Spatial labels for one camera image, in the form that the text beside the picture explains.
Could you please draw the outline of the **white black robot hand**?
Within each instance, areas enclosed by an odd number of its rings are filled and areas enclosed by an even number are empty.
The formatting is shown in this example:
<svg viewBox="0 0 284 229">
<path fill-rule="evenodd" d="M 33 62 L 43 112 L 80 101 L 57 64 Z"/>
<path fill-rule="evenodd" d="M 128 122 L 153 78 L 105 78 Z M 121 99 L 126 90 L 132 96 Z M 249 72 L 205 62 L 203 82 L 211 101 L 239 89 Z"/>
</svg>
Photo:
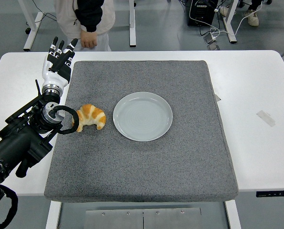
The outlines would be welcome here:
<svg viewBox="0 0 284 229">
<path fill-rule="evenodd" d="M 71 80 L 71 62 L 75 55 L 74 48 L 78 39 L 73 39 L 64 49 L 64 41 L 59 45 L 58 37 L 53 39 L 49 48 L 47 57 L 44 59 L 42 77 L 44 79 L 43 86 L 47 84 L 55 84 L 60 88 L 64 88 Z"/>
</svg>

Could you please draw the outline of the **person's hand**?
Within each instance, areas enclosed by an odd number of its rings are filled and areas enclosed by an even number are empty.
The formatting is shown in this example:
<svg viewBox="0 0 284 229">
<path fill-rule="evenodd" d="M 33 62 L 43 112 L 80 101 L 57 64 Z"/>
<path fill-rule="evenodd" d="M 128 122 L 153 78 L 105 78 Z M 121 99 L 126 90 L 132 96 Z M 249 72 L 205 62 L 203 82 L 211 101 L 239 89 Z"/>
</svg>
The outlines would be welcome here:
<svg viewBox="0 0 284 229">
<path fill-rule="evenodd" d="M 94 48 L 97 46 L 97 33 L 81 30 L 81 46 L 83 48 Z"/>
</svg>

